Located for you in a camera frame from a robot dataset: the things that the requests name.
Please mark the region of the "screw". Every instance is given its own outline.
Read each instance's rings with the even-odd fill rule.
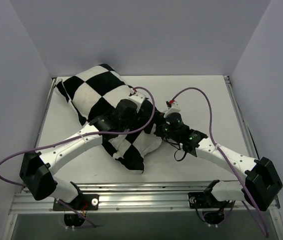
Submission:
[[[91,200],[91,205],[93,205],[93,206],[97,206],[98,205],[97,198],[94,198],[93,200]]]
[[[189,202],[190,202],[191,204],[193,204],[193,203],[195,202],[195,197],[194,197],[194,196],[191,196],[191,197],[189,198]]]

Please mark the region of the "purple wire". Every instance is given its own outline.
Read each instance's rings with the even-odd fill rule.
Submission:
[[[247,206],[246,202],[242,201],[242,204],[244,205],[244,207],[247,209],[247,211],[249,212],[250,216],[255,220],[255,222],[258,224],[258,226],[261,226],[260,221],[258,220],[258,218],[253,215],[252,211],[250,210],[250,208]]]
[[[75,136],[75,137],[72,137],[72,138],[68,138],[66,140],[63,140],[63,141],[60,141],[60,142],[57,142],[57,143],[54,143],[54,144],[51,144],[51,145],[46,145],[46,146],[40,146],[40,147],[34,147],[34,148],[30,148],[30,149],[27,149],[27,150],[23,150],[23,151],[19,151],[19,152],[16,152],[12,155],[9,155],[7,157],[5,157],[3,160],[0,161],[0,166],[5,163],[6,161],[8,161],[9,159],[12,159],[16,156],[19,156],[19,155],[22,155],[22,154],[25,154],[25,153],[28,153],[28,152],[33,152],[33,151],[40,151],[40,150],[44,150],[44,149],[50,149],[50,148],[54,148],[58,145],[62,145],[62,144],[65,144],[65,143],[68,143],[68,142],[71,142],[71,141],[74,141],[74,140],[77,140],[77,139],[80,139],[82,137],[86,137],[86,136],[90,136],[90,135],[95,135],[95,134],[99,134],[99,135],[128,135],[128,134],[135,134],[137,132],[140,132],[141,130],[143,130],[144,128],[146,128],[148,126],[148,124],[151,123],[151,121],[153,120],[153,117],[154,117],[154,114],[155,114],[155,99],[152,95],[152,93],[146,89],[145,87],[142,87],[142,86],[137,86],[137,87],[134,87],[134,89],[141,89],[141,90],[144,90],[145,92],[147,92],[151,98],[151,102],[152,102],[152,111],[151,111],[151,115],[150,115],[150,118],[149,120],[145,123],[145,125],[143,125],[142,127],[136,129],[136,130],[133,130],[133,131],[126,131],[126,132],[113,132],[113,131],[95,131],[95,132],[88,132],[88,133],[85,133],[83,135],[79,135],[79,136]],[[21,186],[21,187],[26,187],[25,184],[23,183],[19,183],[19,182],[16,182],[16,181],[12,181],[12,180],[9,180],[3,176],[0,175],[0,179],[3,180],[4,182],[6,183],[9,183],[9,184],[14,184],[14,185],[18,185],[18,186]],[[91,222],[88,218],[84,217],[83,215],[81,215],[79,212],[77,212],[75,209],[71,208],[70,206],[68,206],[66,203],[64,202],[60,202],[60,204],[64,205],[65,204],[65,207],[66,208],[69,208],[70,210],[72,210],[75,214],[77,214],[78,216],[80,216],[81,218],[85,219],[87,222],[89,222],[90,224],[92,224],[93,226],[96,227],[96,225]]]
[[[209,107],[209,136],[211,138],[211,141],[213,143],[213,145],[216,147],[217,142],[215,142],[214,138],[213,138],[213,133],[212,133],[212,125],[213,125],[213,111],[212,111],[212,106],[211,106],[211,102],[208,99],[206,93],[204,93],[201,89],[197,88],[197,87],[187,87],[183,90],[181,90],[180,92],[178,92],[173,98],[172,100],[175,100],[175,98],[177,98],[180,94],[182,94],[183,92],[187,91],[187,90],[196,90],[199,91],[206,99],[208,107]],[[268,227],[267,227],[267,223],[266,220],[261,212],[261,210],[259,209],[259,207],[257,206],[257,203],[255,202],[253,196],[251,195],[251,193],[248,191],[247,187],[245,186],[244,181],[241,179],[240,175],[237,173],[236,169],[233,167],[233,165],[231,164],[230,160],[228,159],[228,157],[226,156],[226,154],[224,153],[224,151],[217,146],[217,150],[220,152],[220,154],[223,156],[223,158],[226,160],[227,164],[229,165],[230,169],[232,170],[233,174],[236,176],[236,178],[238,179],[239,183],[241,184],[243,190],[245,191],[245,193],[247,194],[249,200],[251,201],[252,205],[254,206],[254,208],[256,209],[260,219],[261,219],[261,223],[254,218],[254,220],[256,221],[256,223],[258,224],[258,226],[260,227],[262,233],[265,235],[266,238],[269,238],[269,231],[268,231]]]

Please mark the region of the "purple cable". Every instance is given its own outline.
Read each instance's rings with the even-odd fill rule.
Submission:
[[[27,150],[23,150],[23,151],[19,151],[19,152],[16,152],[12,155],[9,155],[7,157],[5,157],[3,160],[0,161],[0,166],[5,163],[6,161],[8,161],[9,159],[12,159],[16,156],[19,156],[19,155],[22,155],[22,154],[25,154],[25,153],[28,153],[28,152],[33,152],[33,151],[40,151],[40,150],[44,150],[44,149],[50,149],[50,148],[54,148],[58,145],[62,145],[62,144],[65,144],[65,143],[68,143],[68,142],[71,142],[73,140],[77,140],[77,139],[80,139],[82,137],[86,137],[86,136],[90,136],[90,135],[95,135],[95,134],[99,134],[99,135],[128,135],[128,134],[135,134],[137,132],[140,132],[141,130],[143,130],[144,128],[147,127],[148,124],[151,123],[151,121],[153,120],[153,117],[154,117],[154,114],[155,114],[155,99],[152,95],[152,93],[142,87],[142,86],[137,86],[137,87],[134,87],[133,89],[141,89],[141,90],[144,90],[145,92],[147,92],[151,98],[151,102],[152,102],[152,111],[151,111],[151,115],[150,115],[150,118],[149,120],[145,123],[145,125],[143,125],[142,127],[136,129],[136,130],[133,130],[133,131],[126,131],[126,132],[113,132],[113,131],[95,131],[95,132],[88,132],[88,133],[85,133],[83,135],[79,135],[79,136],[75,136],[75,137],[72,137],[72,138],[69,138],[69,139],[66,139],[66,140],[63,140],[63,141],[60,141],[60,142],[57,142],[57,143],[54,143],[54,144],[51,144],[51,145],[47,145],[47,146],[40,146],[40,147],[34,147],[34,148],[30,148],[30,149],[27,149]],[[12,180],[9,180],[7,178],[4,178],[3,176],[0,175],[0,179],[3,180],[4,182],[6,183],[9,183],[9,184],[14,184],[14,185],[18,185],[18,186],[21,186],[21,187],[26,187],[25,184],[23,183],[19,183],[19,182],[16,182],[16,181],[12,181]],[[68,206],[66,203],[65,203],[65,207],[71,209],[75,214],[77,214],[78,216],[80,216],[81,218],[85,219],[86,221],[88,221],[90,224],[92,224],[93,226],[96,226],[95,224],[93,224],[90,220],[88,220],[88,218],[84,217],[83,215],[81,215],[79,212],[77,212],[76,210],[72,209],[70,206]]]
[[[253,215],[253,213],[252,213],[252,211],[250,210],[250,208],[247,206],[247,204],[246,204],[246,202],[244,202],[244,201],[241,201],[242,202],[242,204],[244,205],[244,207],[247,209],[247,211],[249,212],[249,214],[250,214],[250,216],[255,220],[255,222],[258,224],[258,226],[259,227],[261,227],[261,223],[260,223],[260,221],[258,220],[258,218],[255,216],[255,215]]]
[[[208,107],[209,107],[209,136],[211,138],[211,141],[213,143],[213,145],[216,147],[217,142],[215,142],[214,138],[213,138],[213,133],[212,133],[212,125],[213,125],[213,111],[212,111],[212,106],[211,106],[211,102],[208,99],[206,93],[204,93],[201,89],[197,88],[197,87],[187,87],[183,90],[181,90],[180,92],[178,92],[173,98],[172,100],[175,100],[175,98],[177,98],[180,94],[182,94],[183,92],[187,91],[187,90],[196,90],[199,91],[206,99]],[[232,170],[233,174],[236,176],[236,178],[238,179],[239,183],[241,184],[243,190],[245,191],[245,193],[247,194],[249,200],[251,201],[252,205],[254,206],[254,208],[256,209],[261,222],[261,223],[254,218],[254,220],[256,221],[256,223],[258,224],[258,226],[260,227],[262,233],[265,235],[266,238],[269,238],[269,231],[268,231],[268,227],[266,224],[266,220],[261,212],[261,210],[258,208],[253,196],[251,195],[251,193],[248,191],[247,187],[245,186],[244,181],[241,179],[240,175],[237,173],[236,169],[233,167],[233,165],[231,164],[230,160],[228,159],[228,157],[226,156],[226,154],[224,153],[224,151],[217,146],[217,150],[220,152],[220,154],[223,156],[223,158],[226,160],[227,164],[229,165],[230,169]]]

